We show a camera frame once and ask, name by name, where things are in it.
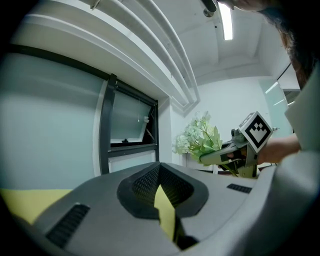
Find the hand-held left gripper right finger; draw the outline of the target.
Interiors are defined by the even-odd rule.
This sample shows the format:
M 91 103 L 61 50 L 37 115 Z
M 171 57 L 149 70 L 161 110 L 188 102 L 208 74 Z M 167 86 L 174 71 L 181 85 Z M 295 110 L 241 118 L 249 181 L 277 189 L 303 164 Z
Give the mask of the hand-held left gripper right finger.
M 193 170 L 176 164 L 162 166 L 179 175 L 187 175 L 204 185 L 208 196 L 191 195 L 201 209 L 191 217 L 185 217 L 189 202 L 184 201 L 175 212 L 187 236 L 197 244 L 178 250 L 180 256 L 248 256 L 257 245 L 250 232 L 266 201 L 266 173 L 257 179 L 231 177 Z

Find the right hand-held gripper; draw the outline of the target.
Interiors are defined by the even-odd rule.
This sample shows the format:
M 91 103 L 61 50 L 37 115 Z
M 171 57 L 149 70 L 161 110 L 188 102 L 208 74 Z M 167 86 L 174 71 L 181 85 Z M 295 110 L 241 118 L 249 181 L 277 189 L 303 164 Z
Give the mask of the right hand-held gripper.
M 217 165 L 242 178 L 256 178 L 258 154 L 273 130 L 259 112 L 250 113 L 237 128 L 231 130 L 231 140 L 217 151 L 199 157 L 204 165 Z

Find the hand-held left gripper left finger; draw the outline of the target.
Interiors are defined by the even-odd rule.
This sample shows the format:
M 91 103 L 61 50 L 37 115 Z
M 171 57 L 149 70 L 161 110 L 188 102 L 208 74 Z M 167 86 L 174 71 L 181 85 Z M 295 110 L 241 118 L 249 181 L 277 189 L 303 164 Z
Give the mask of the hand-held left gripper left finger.
M 159 220 L 134 217 L 117 197 L 123 179 L 159 165 L 150 162 L 92 178 L 50 205 L 33 226 L 46 236 L 74 205 L 85 205 L 89 210 L 65 251 L 77 256 L 175 255 L 180 250 L 162 230 Z

